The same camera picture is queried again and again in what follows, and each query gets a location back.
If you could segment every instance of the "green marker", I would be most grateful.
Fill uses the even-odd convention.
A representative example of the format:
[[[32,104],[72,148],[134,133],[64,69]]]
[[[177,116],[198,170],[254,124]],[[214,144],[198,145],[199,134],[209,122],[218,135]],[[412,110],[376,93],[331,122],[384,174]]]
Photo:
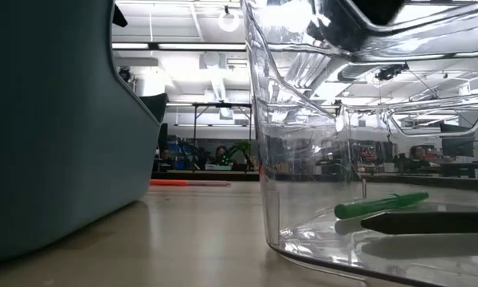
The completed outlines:
[[[406,195],[392,194],[383,199],[364,199],[356,202],[344,203],[335,206],[335,216],[338,219],[347,219],[383,210],[390,210],[421,202],[429,197],[425,191]]]

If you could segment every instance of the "gray plastic object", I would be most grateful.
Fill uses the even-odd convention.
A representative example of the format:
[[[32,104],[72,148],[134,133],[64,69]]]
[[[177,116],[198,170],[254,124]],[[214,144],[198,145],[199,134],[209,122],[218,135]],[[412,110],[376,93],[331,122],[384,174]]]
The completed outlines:
[[[0,261],[140,198],[160,124],[112,62],[113,1],[0,1]]]

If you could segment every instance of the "ceiling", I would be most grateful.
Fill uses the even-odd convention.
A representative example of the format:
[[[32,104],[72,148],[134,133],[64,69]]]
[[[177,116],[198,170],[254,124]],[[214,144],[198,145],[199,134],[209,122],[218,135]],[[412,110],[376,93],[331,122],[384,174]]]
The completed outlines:
[[[238,1],[117,0],[116,3],[129,24],[124,28],[113,27],[114,42],[242,43],[245,41],[245,30]],[[225,31],[233,24],[231,16],[220,19],[224,5],[228,5],[229,12],[238,17],[239,25],[231,32]],[[416,9],[411,6],[407,8],[403,17],[399,18],[403,20],[418,18],[423,13],[428,14],[432,13],[429,11],[439,9],[434,7],[432,10],[428,6],[424,9]],[[163,71],[170,102],[200,102],[208,100],[209,93],[213,93],[213,83],[216,84],[217,76],[205,64],[202,64],[204,53],[115,51],[115,56],[123,59],[157,59],[159,64],[156,68]],[[238,61],[246,59],[246,54],[241,52],[220,52],[220,54],[227,63],[230,59]],[[273,56],[282,75],[294,69],[293,66],[296,63],[294,55]],[[381,67],[372,67],[372,70],[362,73],[351,83],[339,83],[338,87],[333,85],[333,88],[337,89],[330,94],[331,96],[323,95],[330,90],[328,88],[330,86],[326,85],[321,87],[321,91],[326,92],[320,92],[320,94],[314,92],[310,97],[319,104],[331,104],[334,99],[341,99],[344,104],[374,105],[407,101],[410,97],[425,91],[435,93],[439,97],[457,96],[460,94],[461,86],[467,85],[469,79],[478,77],[478,59],[413,61],[409,62],[408,66],[409,71],[402,72],[393,80],[385,82],[379,82],[374,78]],[[312,68],[308,63],[307,66],[295,67],[308,70]],[[220,71],[219,76],[227,95],[235,101],[249,102],[249,69],[245,65],[233,67],[225,65]],[[326,82],[336,84],[334,81],[329,81],[329,78],[323,83]]]

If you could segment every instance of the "transparent container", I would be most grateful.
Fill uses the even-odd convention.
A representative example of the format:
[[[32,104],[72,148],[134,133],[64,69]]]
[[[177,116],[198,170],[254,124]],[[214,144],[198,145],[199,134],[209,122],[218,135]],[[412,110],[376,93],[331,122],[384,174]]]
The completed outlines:
[[[316,89],[335,99],[343,81],[312,83],[338,77],[354,53],[308,37],[308,22],[288,24],[313,16],[308,3],[287,3],[242,3],[267,243],[338,274],[478,286],[478,94],[317,104]],[[418,192],[428,198],[406,197]]]

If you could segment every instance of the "clear plastic bin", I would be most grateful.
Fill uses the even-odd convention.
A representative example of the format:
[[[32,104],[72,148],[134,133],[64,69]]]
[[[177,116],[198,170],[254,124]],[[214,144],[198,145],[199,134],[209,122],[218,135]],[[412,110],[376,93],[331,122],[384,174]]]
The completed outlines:
[[[349,63],[340,59],[347,51],[328,47],[328,55],[339,56],[335,59],[321,53],[325,44],[309,41],[304,32],[308,22],[283,19],[310,17],[311,6],[287,3],[294,5],[267,10],[242,3],[267,243],[312,268],[410,285],[478,286],[478,230],[462,232],[468,227],[457,221],[460,232],[443,234],[443,225],[435,225],[435,234],[427,224],[444,212],[478,216],[478,95],[318,105],[308,99],[315,90],[301,87],[322,77],[323,67],[326,78],[336,77],[334,68]],[[365,65],[364,72],[371,69]],[[338,81],[326,86],[330,95],[340,88]],[[408,206],[345,219],[335,213],[340,204],[419,191],[429,197]],[[396,220],[388,222],[399,234],[364,227],[365,219],[382,212],[406,213],[410,222],[417,214],[431,220],[413,217],[407,231]]]

